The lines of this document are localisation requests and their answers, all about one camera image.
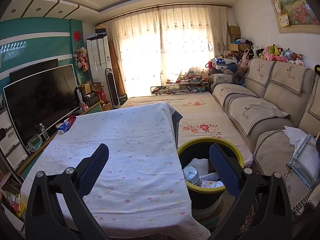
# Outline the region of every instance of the bed sheet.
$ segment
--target bed sheet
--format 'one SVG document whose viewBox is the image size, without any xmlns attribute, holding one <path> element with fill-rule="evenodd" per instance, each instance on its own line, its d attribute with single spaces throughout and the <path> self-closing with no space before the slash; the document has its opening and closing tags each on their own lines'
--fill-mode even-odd
<svg viewBox="0 0 320 240">
<path fill-rule="evenodd" d="M 167 102 L 183 118 L 179 123 L 178 146 L 201 137 L 217 137 L 231 142 L 241 152 L 244 166 L 252 164 L 252 153 L 219 103 L 208 92 L 129 98 L 123 108 Z"/>
<path fill-rule="evenodd" d="M 62 173 L 105 143 L 109 160 L 83 200 L 109 237 L 163 234 L 177 240 L 208 239 L 210 232 L 192 218 L 174 140 L 174 112 L 162 102 L 77 117 L 32 167 L 21 188 L 23 203 L 38 171 Z M 76 228 L 61 194 L 58 200 L 68 225 Z"/>
</svg>

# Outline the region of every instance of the picture frame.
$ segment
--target picture frame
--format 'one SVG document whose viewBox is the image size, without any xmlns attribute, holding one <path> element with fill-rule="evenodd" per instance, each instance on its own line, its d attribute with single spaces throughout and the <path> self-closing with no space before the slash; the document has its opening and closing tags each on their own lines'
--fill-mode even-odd
<svg viewBox="0 0 320 240">
<path fill-rule="evenodd" d="M 306 0 L 270 0 L 276 16 L 279 33 L 320 34 L 319 19 L 316 18 Z M 281 27 L 279 18 L 288 15 L 289 25 Z"/>
</svg>

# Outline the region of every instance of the white stripe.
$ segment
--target white stripe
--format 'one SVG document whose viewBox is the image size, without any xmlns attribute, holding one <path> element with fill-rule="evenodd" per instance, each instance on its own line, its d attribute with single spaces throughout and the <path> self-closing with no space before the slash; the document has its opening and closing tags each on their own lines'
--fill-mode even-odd
<svg viewBox="0 0 320 240">
<path fill-rule="evenodd" d="M 27 39 L 34 39 L 34 38 L 44 38 L 44 37 L 70 37 L 70 33 L 63 33 L 63 32 L 55 32 L 55 33 L 29 33 L 29 34 L 22 34 L 18 36 L 9 37 L 3 40 L 0 40 L 0 46 L 8 43 L 12 43 L 15 41 L 22 41 Z"/>
<path fill-rule="evenodd" d="M 22 65 L 13 67 L 11 69 L 8 69 L 6 71 L 1 72 L 0 73 L 0 80 L 8 77 L 9 73 L 12 72 L 12 71 L 16 71 L 16 70 L 21 69 L 23 67 L 30 66 L 30 65 L 33 65 L 33 64 L 36 64 L 36 63 L 40 63 L 40 62 L 43 62 L 43 61 L 46 61 L 46 60 L 55 59 L 55 58 L 57 58 L 58 60 L 69 59 L 69 58 L 72 58 L 72 54 L 66 54 L 66 55 L 60 55 L 60 56 L 55 56 L 55 57 L 42 58 L 42 59 L 38 59 L 38 60 L 35 60 L 35 61 L 31 61 L 31 62 L 22 64 Z"/>
</svg>

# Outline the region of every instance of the television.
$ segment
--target television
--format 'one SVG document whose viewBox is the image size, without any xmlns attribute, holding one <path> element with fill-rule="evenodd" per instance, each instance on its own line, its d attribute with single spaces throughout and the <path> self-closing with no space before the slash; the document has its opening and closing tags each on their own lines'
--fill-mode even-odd
<svg viewBox="0 0 320 240">
<path fill-rule="evenodd" d="M 49 70 L 56 67 L 59 67 L 57 58 L 26 66 L 9 73 L 10 83 L 16 82 L 20 79 L 39 73 L 41 71 Z"/>
<path fill-rule="evenodd" d="M 25 146 L 39 133 L 40 123 L 47 130 L 79 107 L 76 87 L 73 65 L 45 70 L 4 87 L 9 115 Z"/>
</svg>

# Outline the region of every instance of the sheer curtain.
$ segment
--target sheer curtain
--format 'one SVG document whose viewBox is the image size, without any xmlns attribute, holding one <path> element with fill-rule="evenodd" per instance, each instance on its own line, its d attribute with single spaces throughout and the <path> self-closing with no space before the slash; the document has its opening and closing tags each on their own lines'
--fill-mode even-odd
<svg viewBox="0 0 320 240">
<path fill-rule="evenodd" d="M 150 87 L 161 85 L 159 28 L 156 8 L 112 20 L 128 97 L 148 96 Z"/>
<path fill-rule="evenodd" d="M 128 97 L 175 82 L 189 70 L 207 76 L 205 64 L 227 50 L 227 10 L 173 5 L 132 13 L 106 24 L 122 65 Z"/>
</svg>

